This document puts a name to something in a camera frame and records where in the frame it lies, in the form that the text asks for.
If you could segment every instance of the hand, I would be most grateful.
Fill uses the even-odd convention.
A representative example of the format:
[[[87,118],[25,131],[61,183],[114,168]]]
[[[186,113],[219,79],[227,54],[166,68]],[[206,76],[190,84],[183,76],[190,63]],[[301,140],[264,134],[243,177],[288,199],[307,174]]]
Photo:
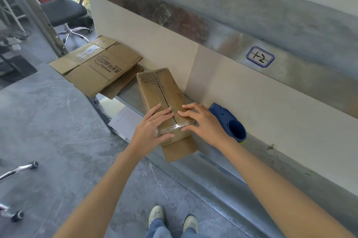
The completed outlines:
[[[171,107],[155,113],[160,106],[161,104],[158,104],[148,111],[141,123],[136,127],[132,140],[128,145],[129,149],[134,150],[136,154],[141,157],[146,156],[160,143],[175,136],[174,134],[165,134],[157,137],[155,129],[162,124],[162,122],[174,115],[174,113],[170,112],[172,109]]]
[[[224,131],[221,127],[217,118],[209,112],[209,110],[202,104],[194,102],[192,104],[182,105],[184,109],[195,109],[198,113],[194,111],[178,111],[178,114],[181,116],[191,117],[195,119],[199,126],[188,125],[181,128],[182,131],[190,130],[195,132],[200,136],[205,142],[210,145],[218,148],[218,146],[227,139],[230,139],[230,136]]]

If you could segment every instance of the cardboard box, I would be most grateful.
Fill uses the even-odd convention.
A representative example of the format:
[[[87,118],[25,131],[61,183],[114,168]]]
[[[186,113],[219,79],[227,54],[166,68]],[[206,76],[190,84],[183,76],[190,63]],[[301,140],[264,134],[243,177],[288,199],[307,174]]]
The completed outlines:
[[[49,65],[73,83],[78,90],[92,98],[129,71],[142,58],[118,41],[99,36]]]
[[[169,69],[140,72],[137,74],[137,81],[147,111],[158,103],[161,103],[158,112],[172,107],[173,118],[164,121],[156,130],[158,136],[169,132],[175,134],[175,137],[161,144],[165,158],[172,162],[195,152],[197,147],[190,131],[181,131],[182,127],[193,125],[195,120],[178,115],[178,110],[185,111],[182,105],[186,101]]]

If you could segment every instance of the chair caster wheel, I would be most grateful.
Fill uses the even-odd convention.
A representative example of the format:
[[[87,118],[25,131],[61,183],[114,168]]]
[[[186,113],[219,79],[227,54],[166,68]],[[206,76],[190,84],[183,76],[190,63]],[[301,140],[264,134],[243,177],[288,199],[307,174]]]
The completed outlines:
[[[11,218],[11,222],[19,222],[24,218],[24,215],[25,213],[23,211],[16,212],[16,214]]]
[[[39,166],[39,162],[38,161],[32,161],[29,164],[32,165],[32,167],[30,167],[30,169],[35,169]]]

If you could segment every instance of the blue foam piece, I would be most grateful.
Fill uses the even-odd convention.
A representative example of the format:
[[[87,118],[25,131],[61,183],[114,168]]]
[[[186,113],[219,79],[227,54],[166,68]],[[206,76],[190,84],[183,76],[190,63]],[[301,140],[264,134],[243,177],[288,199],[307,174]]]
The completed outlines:
[[[246,139],[245,127],[230,113],[226,108],[213,103],[209,111],[216,116],[225,132],[235,138],[238,142],[243,142]]]

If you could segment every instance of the chair seat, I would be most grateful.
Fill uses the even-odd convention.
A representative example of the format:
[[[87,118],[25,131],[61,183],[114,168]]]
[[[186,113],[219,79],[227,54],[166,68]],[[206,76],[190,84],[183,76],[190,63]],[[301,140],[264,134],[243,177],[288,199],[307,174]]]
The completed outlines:
[[[87,14],[87,9],[73,0],[52,0],[41,4],[41,7],[53,27]]]

